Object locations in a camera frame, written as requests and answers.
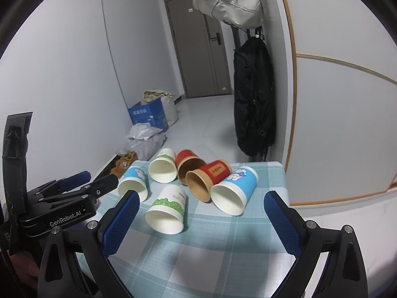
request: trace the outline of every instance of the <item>red paper cup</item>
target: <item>red paper cup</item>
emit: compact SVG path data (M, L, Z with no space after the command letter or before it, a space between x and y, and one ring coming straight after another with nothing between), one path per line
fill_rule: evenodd
M187 185L186 173L205 166L206 162L198 157L191 150L181 150L176 155L176 167L178 169L178 178L182 184Z
M232 168L225 160L215 160L203 167L186 173L187 185L200 201L211 199L210 190L232 173Z

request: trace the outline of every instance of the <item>textured blue pad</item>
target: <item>textured blue pad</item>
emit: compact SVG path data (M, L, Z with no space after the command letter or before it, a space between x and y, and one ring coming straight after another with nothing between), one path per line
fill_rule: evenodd
M265 195L263 207L287 253L298 258L302 253L299 233L271 193Z
M88 171L83 171L80 174L61 180L59 182L59 189L69 191L90 182L90 180L91 174Z
M105 258L115 254L139 210L139 195L133 192L103 234L102 253Z

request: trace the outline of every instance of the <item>human hand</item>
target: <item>human hand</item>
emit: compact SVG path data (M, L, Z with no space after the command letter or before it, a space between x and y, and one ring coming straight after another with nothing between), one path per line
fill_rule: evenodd
M25 251L19 251L9 256L15 272L22 283L37 290L38 274L40 272L33 258Z

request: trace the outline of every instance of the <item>white backpack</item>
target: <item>white backpack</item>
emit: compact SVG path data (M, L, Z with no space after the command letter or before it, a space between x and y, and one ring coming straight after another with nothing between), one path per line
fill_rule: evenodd
M262 25L260 0L193 0L197 10L241 29Z

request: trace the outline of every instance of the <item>white paper cup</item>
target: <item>white paper cup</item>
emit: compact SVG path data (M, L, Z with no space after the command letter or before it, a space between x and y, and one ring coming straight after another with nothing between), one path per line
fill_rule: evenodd
M138 193L140 202L148 197L146 176L142 168L138 166L129 167L120 179L118 186L120 197L123 197L129 190L135 190Z
M157 232L180 233L183 230L185 204L185 191L177 185L166 185L145 213L145 221Z
M219 184L212 186L211 199L226 214L241 215L257 182L257 172L251 167L242 166Z
M177 176L175 165L175 151L169 148L162 149L156 159L149 165L149 175L159 183L170 183Z

